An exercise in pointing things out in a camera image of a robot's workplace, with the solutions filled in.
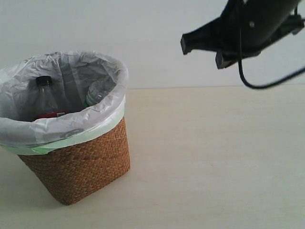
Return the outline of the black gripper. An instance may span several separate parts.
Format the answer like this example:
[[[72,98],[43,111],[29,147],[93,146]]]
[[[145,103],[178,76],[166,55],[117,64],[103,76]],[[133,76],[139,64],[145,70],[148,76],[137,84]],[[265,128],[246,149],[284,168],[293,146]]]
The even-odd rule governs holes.
[[[218,70],[264,49],[304,28],[295,12],[298,0],[230,0],[221,15],[180,40],[183,55],[193,50],[215,52]]]

